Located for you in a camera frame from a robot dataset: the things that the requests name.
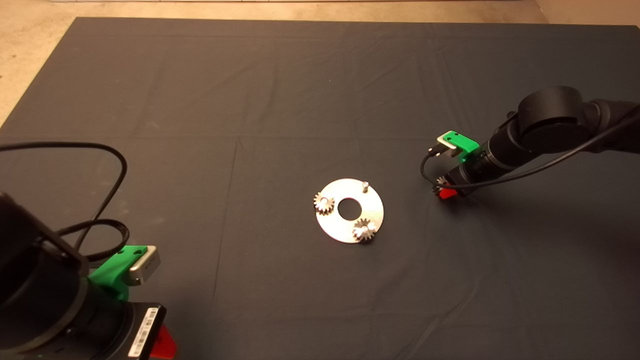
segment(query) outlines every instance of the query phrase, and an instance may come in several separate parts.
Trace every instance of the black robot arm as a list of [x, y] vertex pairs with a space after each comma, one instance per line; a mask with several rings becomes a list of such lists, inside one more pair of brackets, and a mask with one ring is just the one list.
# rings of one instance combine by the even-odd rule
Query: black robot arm
[[[556, 86], [527, 96], [518, 111], [508, 117], [489, 140], [441, 177], [436, 185], [466, 196], [479, 187], [509, 181], [509, 178], [497, 179], [542, 154], [570, 152], [555, 163], [579, 151], [617, 150], [640, 154], [638, 103], [601, 99], [583, 102], [576, 89]], [[428, 179], [424, 163], [421, 171]]]

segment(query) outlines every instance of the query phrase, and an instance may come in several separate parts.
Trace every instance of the metal connector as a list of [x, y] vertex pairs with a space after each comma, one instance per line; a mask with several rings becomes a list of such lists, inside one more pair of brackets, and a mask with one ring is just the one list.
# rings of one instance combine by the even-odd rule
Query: metal connector
[[144, 284], [160, 265], [160, 253], [157, 247], [147, 246], [147, 252], [142, 255], [132, 267], [129, 268], [127, 285], [137, 286]]

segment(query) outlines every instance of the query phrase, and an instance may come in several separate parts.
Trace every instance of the green 3d-printed bracket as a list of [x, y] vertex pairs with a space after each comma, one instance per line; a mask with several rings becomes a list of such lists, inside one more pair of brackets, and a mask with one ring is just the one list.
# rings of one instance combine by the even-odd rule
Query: green 3d-printed bracket
[[448, 133], [444, 134], [442, 138], [445, 141], [449, 142], [451, 145], [455, 145], [460, 150], [460, 155], [458, 155], [458, 159], [460, 160], [461, 163], [467, 160], [471, 152], [475, 151], [477, 148], [480, 147], [480, 145], [477, 142], [455, 131], [449, 131]]
[[129, 300], [129, 286], [125, 282], [130, 267], [147, 252], [146, 245], [127, 245], [96, 269], [89, 279], [118, 300]]

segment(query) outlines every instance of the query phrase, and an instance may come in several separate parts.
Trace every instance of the black cable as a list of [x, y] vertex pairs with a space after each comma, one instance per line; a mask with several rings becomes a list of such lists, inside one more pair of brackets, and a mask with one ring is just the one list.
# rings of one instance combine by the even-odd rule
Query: black cable
[[[24, 142], [24, 143], [10, 143], [10, 144], [6, 144], [6, 145], [0, 145], [0, 152], [13, 151], [13, 150], [23, 150], [23, 149], [47, 149], [47, 148], [98, 149], [98, 150], [103, 150], [103, 151], [110, 152], [116, 158], [118, 158], [118, 160], [120, 161], [120, 174], [118, 175], [118, 178], [116, 179], [116, 181], [113, 183], [113, 186], [111, 187], [111, 190], [109, 191], [107, 196], [102, 201], [102, 204], [100, 204], [100, 206], [98, 207], [98, 210], [91, 217], [90, 221], [96, 221], [100, 217], [100, 215], [102, 214], [104, 209], [107, 207], [107, 205], [109, 204], [109, 202], [111, 201], [111, 199], [115, 195], [116, 191], [118, 191], [118, 188], [122, 184], [122, 181], [124, 180], [124, 177], [127, 174], [127, 160], [124, 158], [124, 155], [122, 155], [122, 153], [120, 153], [119, 151], [117, 151], [116, 149], [114, 149], [114, 148], [112, 148], [112, 147], [110, 147], [108, 145], [104, 145], [104, 144], [101, 144], [101, 143], [93, 143], [93, 142]], [[85, 228], [83, 230], [83, 232], [80, 234], [80, 236], [78, 236], [78, 239], [76, 240], [76, 243], [74, 244], [74, 248], [76, 248], [76, 250], [80, 249], [80, 246], [82, 246], [84, 238], [86, 237], [87, 233], [89, 233], [90, 229], [91, 229], [91, 227]]]
[[[640, 107], [634, 108], [633, 110], [631, 110], [629, 113], [635, 111], [635, 110], [640, 110]], [[566, 153], [564, 153], [561, 156], [558, 156], [557, 158], [549, 161], [546, 164], [542, 164], [538, 167], [532, 168], [530, 170], [527, 171], [523, 171], [519, 174], [515, 174], [512, 176], [507, 176], [507, 177], [503, 177], [502, 179], [496, 179], [496, 180], [489, 180], [489, 181], [481, 181], [480, 183], [474, 183], [474, 184], [465, 184], [465, 185], [448, 185], [448, 184], [440, 184], [437, 181], [432, 180], [431, 178], [429, 178], [429, 176], [425, 173], [424, 171], [424, 164], [427, 162], [428, 159], [432, 158], [435, 154], [433, 153], [429, 153], [427, 154], [427, 156], [424, 157], [424, 159], [422, 159], [422, 163], [420, 163], [420, 173], [422, 174], [422, 177], [426, 180], [429, 181], [431, 184], [433, 184], [434, 186], [437, 186], [439, 188], [444, 188], [444, 189], [473, 189], [473, 188], [481, 188], [484, 186], [491, 186], [491, 185], [496, 185], [496, 184], [502, 184], [502, 183], [507, 183], [509, 181], [514, 181], [517, 179], [521, 179], [523, 177], [527, 177], [527, 176], [531, 176], [533, 174], [537, 174], [538, 172], [541, 172], [542, 170], [546, 170], [554, 165], [558, 165], [559, 163], [563, 162], [564, 160], [567, 160], [568, 158], [571, 158], [572, 156], [576, 155], [578, 152], [583, 151], [584, 149], [588, 148], [589, 146], [593, 145], [594, 143], [599, 142], [600, 140], [612, 135], [613, 133], [633, 124], [635, 121], [637, 121], [638, 119], [640, 119], [640, 114], [636, 115], [635, 117], [629, 117], [625, 120], [622, 120], [619, 124], [605, 130], [604, 132], [602, 132], [599, 135], [596, 135], [594, 137], [592, 137], [591, 139], [587, 140], [586, 142], [582, 143], [582, 145], [579, 145], [578, 147], [574, 148], [573, 150], [570, 150]]]
[[106, 225], [106, 226], [113, 227], [114, 229], [120, 231], [120, 234], [122, 235], [122, 240], [120, 240], [120, 243], [118, 245], [108, 250], [99, 251], [93, 254], [86, 255], [85, 257], [87, 258], [88, 261], [98, 261], [98, 260], [106, 259], [112, 256], [113, 254], [116, 254], [118, 251], [120, 251], [120, 249], [122, 249], [124, 245], [127, 244], [127, 240], [129, 240], [129, 229], [125, 224], [113, 219], [98, 219], [98, 220], [89, 220], [89, 221], [81, 222], [79, 224], [71, 225], [69, 227], [65, 227], [64, 229], [60, 229], [56, 231], [56, 234], [58, 234], [58, 236], [64, 236], [64, 235], [76, 233], [80, 230], [86, 231], [88, 229], [91, 229], [95, 225]]

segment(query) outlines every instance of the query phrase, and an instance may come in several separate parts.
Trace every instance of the center hole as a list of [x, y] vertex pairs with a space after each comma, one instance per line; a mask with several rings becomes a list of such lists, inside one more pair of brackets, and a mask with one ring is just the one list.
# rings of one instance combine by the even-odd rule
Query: center hole
[[344, 199], [338, 204], [338, 213], [346, 220], [356, 220], [362, 214], [362, 207], [354, 199]]

